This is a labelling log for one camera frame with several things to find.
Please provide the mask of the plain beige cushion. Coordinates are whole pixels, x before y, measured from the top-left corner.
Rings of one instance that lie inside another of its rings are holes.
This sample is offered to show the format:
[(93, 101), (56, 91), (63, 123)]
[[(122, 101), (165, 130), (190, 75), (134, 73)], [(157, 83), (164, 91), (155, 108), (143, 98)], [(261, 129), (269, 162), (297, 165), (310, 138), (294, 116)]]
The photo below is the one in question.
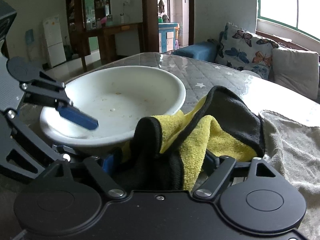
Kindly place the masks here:
[(311, 100), (317, 99), (319, 54), (315, 51), (272, 50), (274, 82)]

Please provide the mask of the butterfly print cushion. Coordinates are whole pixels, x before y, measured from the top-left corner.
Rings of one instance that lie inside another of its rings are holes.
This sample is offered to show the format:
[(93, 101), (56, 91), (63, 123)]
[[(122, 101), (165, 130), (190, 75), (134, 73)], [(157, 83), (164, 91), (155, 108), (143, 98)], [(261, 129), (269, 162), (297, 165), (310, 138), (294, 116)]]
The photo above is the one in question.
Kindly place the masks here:
[(274, 40), (228, 22), (221, 32), (215, 62), (239, 71), (254, 72), (267, 80), (272, 69), (272, 51), (278, 47)]

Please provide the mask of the dark wooden cabinet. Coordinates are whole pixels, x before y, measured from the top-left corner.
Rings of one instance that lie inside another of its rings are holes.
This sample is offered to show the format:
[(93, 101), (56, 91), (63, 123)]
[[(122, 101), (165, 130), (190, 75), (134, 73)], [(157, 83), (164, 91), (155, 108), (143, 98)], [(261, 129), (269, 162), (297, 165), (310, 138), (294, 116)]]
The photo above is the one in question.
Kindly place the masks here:
[(73, 53), (80, 57), (91, 54), (90, 30), (106, 25), (111, 13), (110, 0), (66, 0), (68, 33)]

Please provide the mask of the white ceramic bowl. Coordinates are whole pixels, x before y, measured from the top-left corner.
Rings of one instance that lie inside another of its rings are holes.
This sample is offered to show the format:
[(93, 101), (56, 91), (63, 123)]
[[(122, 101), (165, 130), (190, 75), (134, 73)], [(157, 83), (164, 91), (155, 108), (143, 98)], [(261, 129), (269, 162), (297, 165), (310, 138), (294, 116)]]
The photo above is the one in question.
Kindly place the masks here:
[(141, 118), (173, 115), (181, 109), (186, 96), (178, 77), (147, 66), (97, 70), (69, 82), (65, 91), (76, 108), (98, 120), (98, 128), (82, 128), (51, 107), (43, 107), (40, 127), (53, 142), (74, 148), (128, 141)]

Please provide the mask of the blue white small cabinet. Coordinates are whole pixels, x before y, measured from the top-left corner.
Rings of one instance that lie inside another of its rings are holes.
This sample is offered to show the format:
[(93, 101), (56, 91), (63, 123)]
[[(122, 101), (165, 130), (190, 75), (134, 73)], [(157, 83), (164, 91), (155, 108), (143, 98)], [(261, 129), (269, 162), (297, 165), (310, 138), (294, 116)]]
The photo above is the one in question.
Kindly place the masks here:
[(160, 53), (167, 53), (178, 49), (177, 33), (179, 28), (180, 25), (176, 22), (158, 24)]

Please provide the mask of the grey towel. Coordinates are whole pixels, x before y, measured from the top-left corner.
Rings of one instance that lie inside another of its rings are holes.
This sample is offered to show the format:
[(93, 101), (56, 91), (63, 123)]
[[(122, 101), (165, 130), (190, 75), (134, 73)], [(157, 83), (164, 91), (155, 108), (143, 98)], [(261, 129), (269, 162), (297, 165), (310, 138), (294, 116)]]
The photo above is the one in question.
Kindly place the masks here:
[(319, 127), (306, 126), (279, 113), (259, 113), (265, 138), (264, 160), (306, 200), (299, 231), (319, 239)]

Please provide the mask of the white refrigerator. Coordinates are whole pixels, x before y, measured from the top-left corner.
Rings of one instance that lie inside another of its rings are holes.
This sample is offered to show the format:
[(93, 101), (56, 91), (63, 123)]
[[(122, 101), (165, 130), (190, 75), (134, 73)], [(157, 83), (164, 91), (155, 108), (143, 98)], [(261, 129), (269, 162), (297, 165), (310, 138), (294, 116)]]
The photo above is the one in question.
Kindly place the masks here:
[(43, 33), (51, 68), (66, 61), (59, 16), (43, 20)]

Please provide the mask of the yellow black microfibre cloth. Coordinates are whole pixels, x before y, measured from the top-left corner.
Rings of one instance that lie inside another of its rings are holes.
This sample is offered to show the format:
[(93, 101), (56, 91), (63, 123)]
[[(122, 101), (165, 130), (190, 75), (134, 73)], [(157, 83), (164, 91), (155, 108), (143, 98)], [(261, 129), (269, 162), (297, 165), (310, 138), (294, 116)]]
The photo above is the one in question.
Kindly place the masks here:
[(215, 86), (187, 114), (140, 119), (111, 176), (127, 191), (191, 191), (207, 153), (246, 162), (264, 151), (260, 119), (232, 91)]

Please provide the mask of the blue sofa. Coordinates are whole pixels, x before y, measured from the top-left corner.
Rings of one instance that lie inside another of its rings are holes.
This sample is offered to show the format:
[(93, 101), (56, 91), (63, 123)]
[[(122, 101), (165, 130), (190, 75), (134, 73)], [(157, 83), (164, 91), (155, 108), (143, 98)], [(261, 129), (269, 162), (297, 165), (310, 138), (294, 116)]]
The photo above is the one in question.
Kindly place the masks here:
[(188, 57), (191, 59), (214, 62), (217, 55), (217, 44), (213, 42), (200, 42), (191, 46), (179, 48), (172, 55)]

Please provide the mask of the grey quilted star table mat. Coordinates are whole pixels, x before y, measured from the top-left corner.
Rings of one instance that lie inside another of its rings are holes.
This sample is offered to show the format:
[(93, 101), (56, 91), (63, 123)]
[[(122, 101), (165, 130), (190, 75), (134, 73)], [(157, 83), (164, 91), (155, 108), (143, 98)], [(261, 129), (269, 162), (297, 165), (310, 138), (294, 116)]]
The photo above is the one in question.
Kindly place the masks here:
[[(46, 71), (50, 77), (58, 81), (71, 82), (77, 77), (101, 69), (118, 66), (148, 66), (166, 70), (176, 75), (186, 89), (186, 100), (181, 110), (187, 113), (205, 96), (213, 86), (223, 86), (237, 94), (255, 114), (253, 106), (249, 106), (249, 99), (245, 99), (252, 76), (241, 74), (239, 71), (206, 61), (190, 59), (177, 55), (161, 53), (140, 53), (109, 64), (102, 64), (101, 60), (89, 64), (88, 72), (84, 73), (78, 60), (62, 64)], [(38, 122), (41, 106), (24, 104), (20, 109), (20, 118), (28, 126)]]

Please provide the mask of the dark wooden table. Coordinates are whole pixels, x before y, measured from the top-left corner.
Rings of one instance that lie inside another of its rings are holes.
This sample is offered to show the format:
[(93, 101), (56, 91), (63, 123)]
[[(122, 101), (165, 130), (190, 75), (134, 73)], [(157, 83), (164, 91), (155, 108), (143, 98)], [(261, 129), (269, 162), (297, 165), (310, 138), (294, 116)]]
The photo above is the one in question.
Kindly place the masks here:
[(77, 31), (76, 37), (79, 39), (78, 46), (80, 50), (80, 59), (84, 72), (87, 72), (87, 64), (85, 56), (89, 51), (89, 45), (86, 45), (89, 37), (98, 38), (98, 46), (100, 60), (103, 64), (108, 64), (119, 59), (116, 49), (116, 34), (125, 33), (128, 31), (138, 31), (139, 51), (145, 51), (143, 23), (127, 23), (115, 24), (101, 28), (92, 29), (89, 31)]

